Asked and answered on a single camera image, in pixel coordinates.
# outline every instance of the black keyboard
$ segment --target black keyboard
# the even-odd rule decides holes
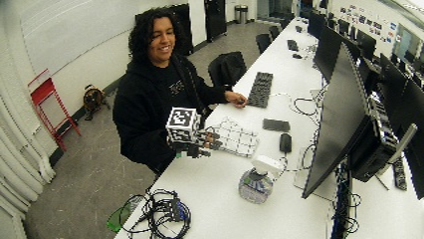
[[[272,81],[271,73],[258,72],[248,94],[247,105],[252,107],[266,108],[270,93],[270,85]]]

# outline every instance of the fiducial marker cube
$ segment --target fiducial marker cube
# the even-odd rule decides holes
[[[195,109],[173,108],[166,125],[173,142],[195,142],[201,116]]]

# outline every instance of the white desk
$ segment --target white desk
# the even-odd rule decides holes
[[[303,33],[295,32],[295,25],[303,28]],[[287,39],[296,41],[302,56],[306,55],[303,49],[316,43],[306,34],[306,25],[300,21],[291,21],[234,87],[237,92],[248,96],[256,72],[272,73],[267,108],[246,107],[239,110],[231,105],[221,105],[214,110],[207,125],[218,124],[223,117],[230,117],[242,127],[258,131],[259,144],[254,156],[263,154],[279,159],[280,132],[260,129],[262,119],[287,120],[292,137],[287,168],[296,169],[299,151],[311,144],[318,126],[308,117],[288,108],[287,95],[292,99],[310,99],[310,90],[320,89],[320,73],[311,67],[311,58],[291,58],[294,52],[287,50]],[[311,103],[299,106],[306,112],[314,111]],[[332,227],[328,219],[332,216],[331,202],[315,195],[310,195],[307,199],[300,198],[302,190],[292,185],[294,172],[282,175],[263,204],[244,201],[238,195],[238,181],[250,169],[248,158],[225,151],[213,151],[211,157],[174,160],[153,190],[174,190],[190,209],[193,222],[185,238],[328,238]],[[404,192],[393,186],[391,190],[385,190],[375,178],[367,183],[353,180],[352,191],[361,196],[356,217],[360,227],[348,238],[423,239],[424,209],[416,199],[411,180],[408,182],[409,189]],[[134,225],[139,215],[141,206],[129,218],[126,228]],[[133,236],[149,238],[150,233]],[[128,234],[121,230],[116,239],[126,238]]]

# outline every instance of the black hoodie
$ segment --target black hoodie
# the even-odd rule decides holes
[[[207,112],[207,105],[226,103],[225,87],[213,88],[206,85],[186,57],[173,55],[171,64],[198,114]],[[161,173],[175,157],[175,151],[167,144],[166,131],[173,106],[170,89],[161,84],[154,67],[150,62],[129,63],[120,81],[113,120],[121,138],[121,154]]]

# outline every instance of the computer mouse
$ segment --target computer mouse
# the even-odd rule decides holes
[[[292,54],[292,58],[295,58],[295,59],[302,59],[302,56],[298,55],[298,54]]]
[[[288,133],[283,133],[279,137],[279,151],[291,152],[291,136]]]

